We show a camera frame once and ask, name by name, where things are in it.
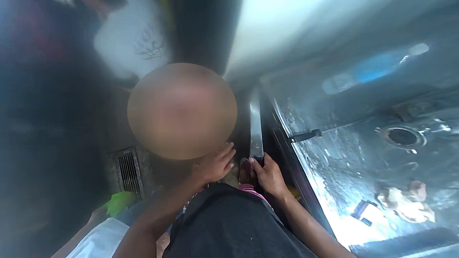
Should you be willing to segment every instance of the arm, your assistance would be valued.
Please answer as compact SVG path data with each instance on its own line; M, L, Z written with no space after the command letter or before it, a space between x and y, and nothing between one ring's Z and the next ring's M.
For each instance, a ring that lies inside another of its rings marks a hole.
M98 224L107 218L107 208L100 207L91 214L88 223L75 234L67 244L61 247L51 258L65 258L67 257L80 243L80 241Z
M129 228L113 258L151 258L156 254L156 240L174 221L175 215L191 197L209 182L222 179L230 172L230 159L236 153L226 143L215 153L193 165L191 176L170 191L162 193Z
M277 163L264 154L265 166L249 159L257 173L258 181L265 191L273 195L287 216L293 234L319 258L356 258L340 245L328 232L301 206L285 185Z

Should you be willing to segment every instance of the sink drain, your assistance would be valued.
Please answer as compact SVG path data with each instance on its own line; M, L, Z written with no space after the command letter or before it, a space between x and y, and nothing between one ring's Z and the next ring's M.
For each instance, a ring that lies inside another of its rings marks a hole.
M381 132L384 140L397 148L416 149L427 143L424 135L404 125L390 126L381 130Z

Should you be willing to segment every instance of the pink clothing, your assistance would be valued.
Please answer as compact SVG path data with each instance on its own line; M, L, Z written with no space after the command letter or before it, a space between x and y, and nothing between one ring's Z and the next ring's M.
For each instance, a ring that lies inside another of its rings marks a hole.
M255 192L255 190L253 188L253 185L241 184L238 187L238 189L241 190L241 191L248 192L248 193L251 193L253 195L256 195L256 196L260 197L262 200L264 200L267 204L269 204L269 202L261 194Z

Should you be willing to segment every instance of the water bottle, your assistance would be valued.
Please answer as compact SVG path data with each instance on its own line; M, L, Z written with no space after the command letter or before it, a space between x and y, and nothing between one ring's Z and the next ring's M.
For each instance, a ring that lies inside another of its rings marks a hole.
M359 62L352 69L326 79L322 89L327 94L336 94L354 86L389 75L399 69L413 56L426 53L429 46L416 44L408 49L397 48Z

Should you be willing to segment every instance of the white shirt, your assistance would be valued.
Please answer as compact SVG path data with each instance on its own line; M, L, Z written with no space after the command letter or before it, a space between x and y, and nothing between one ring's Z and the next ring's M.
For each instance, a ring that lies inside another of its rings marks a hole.
M67 258L111 258L129 227L108 218L91 230Z
M150 0L128 0L111 12L94 39L95 50L115 76L139 79L167 65L172 52L165 40L161 7Z

